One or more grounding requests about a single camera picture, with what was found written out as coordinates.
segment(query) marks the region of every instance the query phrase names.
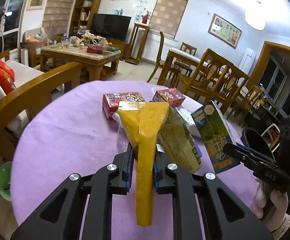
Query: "red snack box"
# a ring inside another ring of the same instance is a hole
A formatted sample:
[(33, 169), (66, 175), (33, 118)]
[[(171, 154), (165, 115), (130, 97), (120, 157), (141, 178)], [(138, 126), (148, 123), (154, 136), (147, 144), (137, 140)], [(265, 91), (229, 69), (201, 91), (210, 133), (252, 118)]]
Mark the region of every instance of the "red snack box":
[(103, 95), (103, 110), (107, 119), (113, 120), (112, 115), (118, 109), (120, 101), (146, 102), (139, 92), (111, 93)]
[(153, 97), (154, 102), (167, 102), (172, 107), (180, 106), (184, 100), (185, 96), (176, 88), (156, 91)]

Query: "coffee table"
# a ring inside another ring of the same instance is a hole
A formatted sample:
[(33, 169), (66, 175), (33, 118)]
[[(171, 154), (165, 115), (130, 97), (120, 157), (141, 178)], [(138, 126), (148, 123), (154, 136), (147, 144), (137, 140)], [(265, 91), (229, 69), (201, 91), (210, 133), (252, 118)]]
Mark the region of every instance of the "coffee table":
[[(41, 48), (41, 70), (48, 71), (51, 67), (45, 63), (48, 58), (59, 58), (68, 61), (75, 61), (82, 64), (88, 72), (88, 78), (81, 77), (81, 82), (88, 82), (93, 80), (105, 80), (109, 76), (116, 74), (120, 50), (115, 52), (104, 51), (103, 55), (86, 52), (87, 46), (84, 49), (77, 47), (68, 48), (52, 48), (52, 45)], [(104, 64), (111, 62), (111, 66), (107, 67)], [(105, 75), (101, 75), (102, 69), (105, 70)]]

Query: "window shade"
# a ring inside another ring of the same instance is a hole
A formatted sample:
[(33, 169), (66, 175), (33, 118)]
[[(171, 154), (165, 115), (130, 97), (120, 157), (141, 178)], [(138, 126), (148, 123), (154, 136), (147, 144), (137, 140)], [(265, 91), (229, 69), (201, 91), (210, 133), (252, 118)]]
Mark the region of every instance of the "window shade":
[(175, 37), (188, 0), (157, 0), (149, 26)]
[(74, 0), (47, 0), (42, 27), (48, 35), (67, 32)]

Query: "wooden sofa armrest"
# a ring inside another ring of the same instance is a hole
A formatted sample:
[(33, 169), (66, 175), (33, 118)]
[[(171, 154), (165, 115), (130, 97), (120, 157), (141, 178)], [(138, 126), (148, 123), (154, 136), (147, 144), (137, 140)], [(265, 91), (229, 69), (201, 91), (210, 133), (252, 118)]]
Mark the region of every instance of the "wooden sofa armrest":
[(0, 53), (0, 59), (1, 58), (4, 58), (5, 61), (9, 60), (10, 59), (10, 50), (5, 50), (3, 52)]
[(21, 111), (31, 120), (46, 105), (52, 102), (51, 91), (65, 84), (65, 92), (79, 85), (81, 64), (71, 62), (54, 68), (25, 83), (0, 99), (0, 155), (11, 160), (15, 147), (8, 139), (5, 127)]
[(30, 67), (36, 66), (36, 42), (21, 42), (21, 49), (27, 49)]

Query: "human hand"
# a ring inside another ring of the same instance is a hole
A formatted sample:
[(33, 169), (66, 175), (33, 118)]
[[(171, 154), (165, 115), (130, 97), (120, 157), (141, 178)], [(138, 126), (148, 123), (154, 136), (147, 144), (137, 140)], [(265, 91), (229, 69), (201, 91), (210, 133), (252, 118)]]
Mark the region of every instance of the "human hand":
[[(264, 215), (263, 208), (266, 205), (267, 198), (264, 193), (264, 182), (258, 178), (256, 178), (256, 181), (259, 182), (259, 185), (251, 205), (251, 211), (260, 219)], [(270, 200), (276, 209), (271, 217), (266, 218), (265, 225), (273, 234), (274, 239), (277, 240), (290, 226), (290, 215), (286, 214), (288, 207), (287, 193), (281, 193), (274, 189), (270, 194)]]

